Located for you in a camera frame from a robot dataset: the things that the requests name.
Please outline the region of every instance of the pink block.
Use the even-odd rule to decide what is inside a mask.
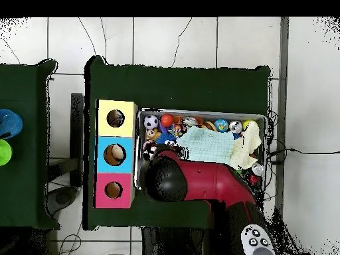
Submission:
[[[133,200],[131,173],[97,173],[96,206],[97,209],[129,209]],[[117,199],[109,198],[105,193],[105,186],[110,182],[118,182],[122,188],[122,195]]]

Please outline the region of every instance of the orange ball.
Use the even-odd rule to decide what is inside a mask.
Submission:
[[[161,117],[163,127],[170,127],[173,123],[173,116],[171,114],[163,114]]]

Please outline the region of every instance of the shape sorter box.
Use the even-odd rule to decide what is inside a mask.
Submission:
[[[133,102],[97,100],[98,143],[96,161],[96,182],[94,183],[94,208],[128,209],[135,196],[133,185],[133,163],[135,156],[135,119],[138,111]],[[110,125],[114,119],[110,112],[120,112],[122,123],[119,127]],[[104,152],[112,149],[110,145],[119,145],[124,151],[124,159],[115,165],[104,158]],[[121,189],[119,197],[107,194],[107,185],[116,182]]]
[[[112,110],[123,114],[124,122],[120,127],[108,123]],[[112,137],[135,137],[135,120],[138,107],[133,102],[98,100],[98,135]]]
[[[106,185],[117,182],[122,187],[122,194],[111,199],[106,194]],[[135,197],[135,187],[130,173],[97,173],[96,206],[97,209],[128,209]]]

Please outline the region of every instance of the green table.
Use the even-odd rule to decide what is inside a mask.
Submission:
[[[161,203],[137,191],[130,209],[92,207],[95,105],[97,99],[133,101],[139,108],[266,115],[267,66],[256,70],[156,68],[105,65],[100,56],[86,64],[84,154],[84,228],[150,226],[208,228],[210,208],[204,201]]]
[[[0,64],[0,108],[19,114],[23,130],[7,139],[10,162],[0,166],[0,226],[59,228],[45,211],[48,132],[46,79],[56,66]]]

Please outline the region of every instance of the cloth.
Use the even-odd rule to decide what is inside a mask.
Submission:
[[[249,156],[261,145],[260,128],[256,122],[250,122],[242,137],[234,141],[234,147],[230,156],[230,166],[235,170],[251,168],[257,162],[256,158]]]
[[[234,136],[193,126],[176,143],[187,148],[188,160],[229,164]]]

